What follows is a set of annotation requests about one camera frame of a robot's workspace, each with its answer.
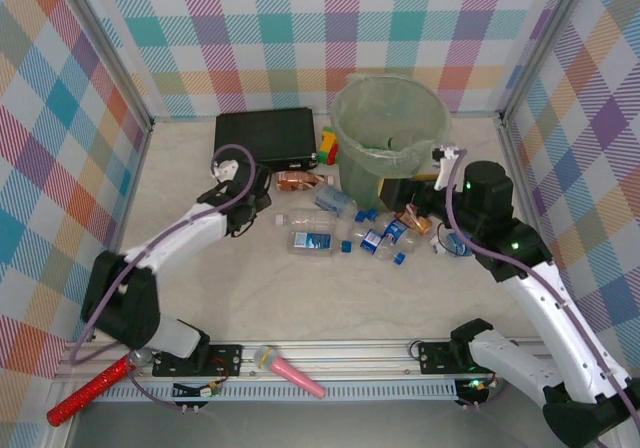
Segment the yellow object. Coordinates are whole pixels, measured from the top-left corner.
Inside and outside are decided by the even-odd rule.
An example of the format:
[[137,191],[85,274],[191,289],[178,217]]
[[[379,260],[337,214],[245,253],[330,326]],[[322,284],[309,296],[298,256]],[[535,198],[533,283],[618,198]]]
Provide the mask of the yellow object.
[[336,135],[333,133],[322,133],[322,144],[320,145],[320,151],[329,153],[331,147],[336,142]]
[[262,369],[262,365],[264,364],[265,360],[267,359],[267,356],[269,355],[269,353],[271,353],[271,350],[272,350],[272,348],[269,347],[269,349],[264,352],[264,355],[262,355],[262,358],[260,358],[260,363],[258,363],[258,368]]

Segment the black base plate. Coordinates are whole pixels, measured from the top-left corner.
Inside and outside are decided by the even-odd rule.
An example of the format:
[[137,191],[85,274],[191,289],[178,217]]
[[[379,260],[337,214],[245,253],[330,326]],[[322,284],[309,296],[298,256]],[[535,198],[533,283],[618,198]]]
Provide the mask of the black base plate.
[[472,365],[466,369],[462,369],[458,365],[453,353],[451,353],[448,342],[418,343],[418,358],[420,359],[420,373],[423,375],[493,373],[492,371],[478,365]]
[[[239,376],[242,365],[242,345],[209,345],[209,360],[221,358],[229,365],[229,376]],[[196,376],[217,378],[224,375],[220,363],[206,363]],[[153,376],[194,376],[193,367],[183,358],[161,351],[155,356]]]

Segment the crushed plastic bottle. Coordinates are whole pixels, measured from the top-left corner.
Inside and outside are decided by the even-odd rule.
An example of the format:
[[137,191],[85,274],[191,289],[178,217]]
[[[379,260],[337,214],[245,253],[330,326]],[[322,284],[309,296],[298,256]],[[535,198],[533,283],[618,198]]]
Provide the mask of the crushed plastic bottle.
[[420,244],[420,235],[410,230],[400,220],[397,220],[393,214],[369,210],[367,217],[373,222],[375,229],[389,238],[399,251],[412,253]]
[[349,235],[354,244],[359,245],[380,261],[393,261],[396,265],[404,262],[405,254],[398,251],[389,238],[384,238],[364,223],[355,223]]

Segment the red sparkly stick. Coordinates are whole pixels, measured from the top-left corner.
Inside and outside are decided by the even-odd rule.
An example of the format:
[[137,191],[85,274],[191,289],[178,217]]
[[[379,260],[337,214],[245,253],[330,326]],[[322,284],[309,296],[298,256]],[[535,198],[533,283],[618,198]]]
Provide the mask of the red sparkly stick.
[[[51,411],[47,413],[47,420],[52,426],[60,426],[67,421],[77,412],[82,410],[85,406],[95,400],[102,393],[107,391],[110,387],[115,385],[118,381],[126,378],[127,376],[127,359],[129,355],[125,355],[116,361],[109,368],[104,370],[98,376],[96,376],[89,383],[84,385],[78,391],[69,396],[66,400],[53,407]],[[141,364],[145,363],[129,363],[129,370],[133,371]]]

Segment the plastic bottle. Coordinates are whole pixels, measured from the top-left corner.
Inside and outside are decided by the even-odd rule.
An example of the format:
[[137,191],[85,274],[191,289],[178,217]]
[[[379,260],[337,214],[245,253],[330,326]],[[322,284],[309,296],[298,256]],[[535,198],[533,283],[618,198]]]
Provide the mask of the plastic bottle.
[[401,265],[405,259],[405,254],[398,251],[389,238],[384,238],[364,223],[355,223],[349,234],[354,244],[380,261],[393,261],[396,265]]
[[385,237],[390,238],[398,250],[404,253],[411,253],[420,243],[420,235],[397,220],[393,214],[378,213],[375,210],[370,210],[367,212],[367,216],[373,221],[375,229]]
[[349,196],[326,184],[318,185],[313,190],[314,203],[323,210],[333,211],[336,215],[340,216],[343,211],[351,210],[355,207],[353,216],[358,212],[358,205]]
[[333,234],[318,230],[311,226],[307,229],[300,227],[289,233],[287,248],[293,255],[331,256],[340,246],[342,253],[351,253],[351,242],[346,240],[337,244]]
[[448,253],[456,258],[459,256],[471,256],[473,252],[471,248],[465,245],[458,235],[451,232],[444,236],[444,238],[438,239],[436,234],[430,241],[433,246],[434,253],[440,255],[442,253]]
[[275,174],[276,188],[280,191],[310,190],[326,183],[333,186],[333,176],[316,175],[307,171],[279,171]]
[[313,208],[296,208],[289,213],[278,213],[275,216],[277,226],[290,226],[293,229],[306,227],[319,232],[333,231],[338,218],[334,213]]
[[339,240],[349,238],[349,230],[358,214],[358,204],[340,190],[329,185],[322,185],[314,190],[314,202],[323,210],[338,215],[335,235]]

